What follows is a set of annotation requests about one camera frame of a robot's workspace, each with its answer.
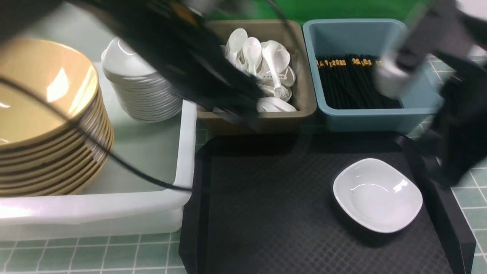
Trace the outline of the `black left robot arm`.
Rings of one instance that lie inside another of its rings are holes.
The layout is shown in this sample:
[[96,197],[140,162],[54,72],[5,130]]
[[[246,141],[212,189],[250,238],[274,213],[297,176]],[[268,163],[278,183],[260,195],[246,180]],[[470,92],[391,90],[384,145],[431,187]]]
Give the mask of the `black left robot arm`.
[[259,131],[257,80],[224,56],[205,15],[221,7],[244,11],[248,0],[71,0],[117,35],[174,85],[175,95]]

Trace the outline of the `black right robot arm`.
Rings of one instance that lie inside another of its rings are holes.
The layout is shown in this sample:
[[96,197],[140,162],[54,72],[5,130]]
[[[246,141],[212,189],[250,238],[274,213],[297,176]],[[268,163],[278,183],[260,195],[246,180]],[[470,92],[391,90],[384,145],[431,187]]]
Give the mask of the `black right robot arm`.
[[439,160],[423,177],[443,187],[458,185],[486,158],[486,64],[469,58],[471,49],[486,45],[485,19],[461,11],[455,0],[433,0],[376,67],[376,87],[391,99],[405,91],[430,54],[454,69],[439,91],[442,106],[416,142],[424,157]]

